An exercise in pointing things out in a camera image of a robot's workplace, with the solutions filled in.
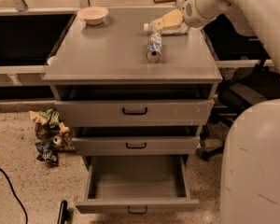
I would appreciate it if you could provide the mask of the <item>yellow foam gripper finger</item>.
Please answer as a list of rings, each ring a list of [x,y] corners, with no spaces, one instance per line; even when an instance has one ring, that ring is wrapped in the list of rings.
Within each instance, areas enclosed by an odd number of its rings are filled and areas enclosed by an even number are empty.
[[[183,22],[183,13],[179,9],[175,9],[166,13],[161,18],[158,18],[154,22],[153,31],[159,32],[163,29],[169,29],[179,26]]]

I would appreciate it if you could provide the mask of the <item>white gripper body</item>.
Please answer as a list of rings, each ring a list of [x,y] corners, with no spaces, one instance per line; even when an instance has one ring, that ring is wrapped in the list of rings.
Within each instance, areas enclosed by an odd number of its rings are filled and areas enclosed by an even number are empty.
[[[182,7],[183,20],[188,27],[201,28],[234,9],[227,0],[187,0]]]

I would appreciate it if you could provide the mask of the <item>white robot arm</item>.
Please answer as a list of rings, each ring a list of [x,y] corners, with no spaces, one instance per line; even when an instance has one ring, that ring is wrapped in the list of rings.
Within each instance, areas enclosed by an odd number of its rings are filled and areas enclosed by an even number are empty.
[[[280,73],[280,0],[187,0],[184,22],[203,27],[241,10]],[[280,99],[252,105],[232,124],[222,156],[220,224],[280,224]]]

